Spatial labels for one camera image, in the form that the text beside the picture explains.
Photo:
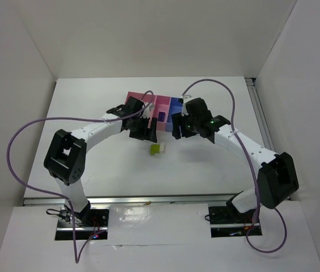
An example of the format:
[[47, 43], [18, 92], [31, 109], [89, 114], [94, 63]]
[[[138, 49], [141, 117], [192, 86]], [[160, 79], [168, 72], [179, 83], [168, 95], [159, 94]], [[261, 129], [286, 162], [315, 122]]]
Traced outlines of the dark blue lego plate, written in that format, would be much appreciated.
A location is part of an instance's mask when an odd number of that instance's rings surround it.
[[159, 122], [165, 122], [165, 117], [166, 117], [165, 112], [159, 112], [158, 113], [158, 121]]

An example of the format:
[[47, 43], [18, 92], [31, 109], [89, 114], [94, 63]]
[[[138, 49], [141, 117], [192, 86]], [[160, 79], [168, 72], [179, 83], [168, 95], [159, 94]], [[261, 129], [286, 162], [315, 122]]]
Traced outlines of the green lego piece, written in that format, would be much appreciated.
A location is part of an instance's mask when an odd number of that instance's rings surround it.
[[159, 144], [152, 144], [150, 146], [150, 155], [154, 156], [155, 154], [160, 154], [159, 153]]

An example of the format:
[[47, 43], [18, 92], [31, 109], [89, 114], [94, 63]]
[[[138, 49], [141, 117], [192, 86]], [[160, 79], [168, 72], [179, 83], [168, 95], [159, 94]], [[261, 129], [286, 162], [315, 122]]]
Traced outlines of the white lego piece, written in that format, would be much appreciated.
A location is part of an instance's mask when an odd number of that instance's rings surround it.
[[165, 152], [165, 144], [164, 143], [161, 143], [159, 145], [159, 153], [160, 154], [163, 154]]

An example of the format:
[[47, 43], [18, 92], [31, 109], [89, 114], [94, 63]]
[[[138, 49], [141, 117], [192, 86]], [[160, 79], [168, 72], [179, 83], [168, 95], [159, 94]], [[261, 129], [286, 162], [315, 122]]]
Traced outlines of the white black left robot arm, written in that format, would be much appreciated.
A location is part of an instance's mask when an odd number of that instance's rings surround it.
[[44, 168], [55, 179], [66, 198], [66, 211], [82, 224], [90, 220], [91, 204], [84, 193], [81, 177], [87, 153], [105, 139], [124, 130], [138, 140], [157, 142], [157, 118], [153, 98], [148, 103], [130, 96], [124, 104], [106, 111], [98, 122], [77, 130], [55, 132], [44, 159]]

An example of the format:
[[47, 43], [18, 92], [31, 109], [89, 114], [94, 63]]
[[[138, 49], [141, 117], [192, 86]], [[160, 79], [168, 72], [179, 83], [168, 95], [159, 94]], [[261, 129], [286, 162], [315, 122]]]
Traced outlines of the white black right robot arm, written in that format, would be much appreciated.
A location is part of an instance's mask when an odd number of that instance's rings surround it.
[[288, 153], [277, 154], [257, 144], [225, 117], [176, 113], [172, 115], [172, 124], [175, 139], [199, 135], [228, 150], [250, 167], [254, 186], [227, 201], [228, 209], [233, 213], [244, 214], [252, 210], [252, 221], [256, 223], [260, 207], [275, 209], [299, 189], [294, 162]]

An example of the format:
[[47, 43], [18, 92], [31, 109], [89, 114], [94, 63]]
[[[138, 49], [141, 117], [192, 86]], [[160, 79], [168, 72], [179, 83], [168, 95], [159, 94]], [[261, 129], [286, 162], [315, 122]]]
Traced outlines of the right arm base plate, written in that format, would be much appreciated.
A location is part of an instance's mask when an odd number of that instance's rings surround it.
[[211, 238], [246, 236], [249, 230], [250, 236], [261, 236], [260, 224], [252, 222], [254, 212], [255, 209], [238, 213], [227, 206], [209, 206], [204, 219], [210, 224]]

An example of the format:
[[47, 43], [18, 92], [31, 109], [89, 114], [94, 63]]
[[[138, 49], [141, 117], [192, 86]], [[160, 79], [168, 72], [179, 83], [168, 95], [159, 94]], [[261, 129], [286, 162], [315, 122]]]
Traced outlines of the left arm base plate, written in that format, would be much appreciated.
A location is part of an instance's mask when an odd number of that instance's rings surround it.
[[[64, 207], [59, 210], [47, 209], [47, 215], [57, 217], [57, 227], [55, 240], [56, 241], [69, 241], [73, 239], [73, 221], [71, 213]], [[108, 208], [91, 209], [89, 216], [84, 218], [83, 221], [75, 218], [75, 233], [77, 240], [87, 240], [93, 236], [93, 240], [107, 240], [108, 237], [108, 220], [110, 210]]]

